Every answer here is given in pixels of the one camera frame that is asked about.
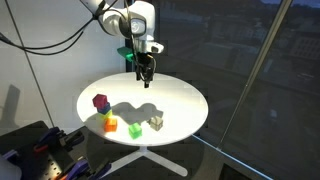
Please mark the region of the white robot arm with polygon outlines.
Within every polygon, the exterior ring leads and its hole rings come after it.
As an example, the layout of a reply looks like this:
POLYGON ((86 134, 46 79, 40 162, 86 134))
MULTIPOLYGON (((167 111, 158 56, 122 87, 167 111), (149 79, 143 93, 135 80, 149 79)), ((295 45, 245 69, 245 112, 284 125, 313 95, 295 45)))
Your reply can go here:
POLYGON ((130 41, 130 47, 120 47, 117 52, 135 65, 136 80, 142 80, 144 87, 148 88, 156 69, 153 55, 164 50, 164 46, 154 40, 154 6, 140 0, 125 8, 114 8, 105 0, 80 2, 92 13, 104 32, 130 41))

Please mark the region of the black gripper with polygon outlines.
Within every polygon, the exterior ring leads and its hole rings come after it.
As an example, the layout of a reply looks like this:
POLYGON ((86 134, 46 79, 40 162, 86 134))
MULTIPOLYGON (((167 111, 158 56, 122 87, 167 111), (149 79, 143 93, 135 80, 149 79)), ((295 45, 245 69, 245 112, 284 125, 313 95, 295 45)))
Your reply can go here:
MULTIPOLYGON (((140 81, 141 76, 140 73, 142 73, 143 75, 152 75, 154 73, 155 70, 155 59, 152 56, 151 53, 140 53, 138 52, 136 54, 136 80, 140 81)), ((149 88, 149 84, 150 84, 150 76, 147 76, 144 79, 144 88, 149 88)))

